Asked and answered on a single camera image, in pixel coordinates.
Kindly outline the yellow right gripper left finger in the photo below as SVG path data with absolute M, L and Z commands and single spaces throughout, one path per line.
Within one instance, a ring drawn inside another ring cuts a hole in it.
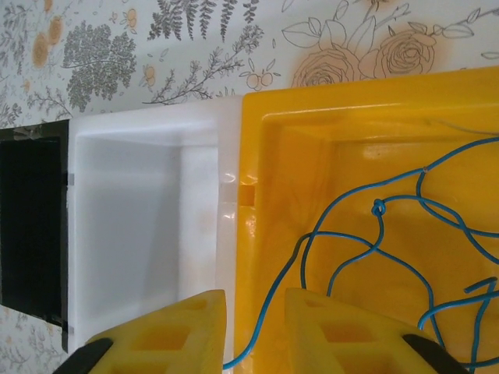
M 225 292 L 210 290 L 89 339 L 57 373 L 221 373 Z

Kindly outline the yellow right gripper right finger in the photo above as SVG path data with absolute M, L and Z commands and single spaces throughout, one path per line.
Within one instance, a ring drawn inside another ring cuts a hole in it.
M 414 326 L 302 288 L 285 292 L 293 373 L 465 373 Z

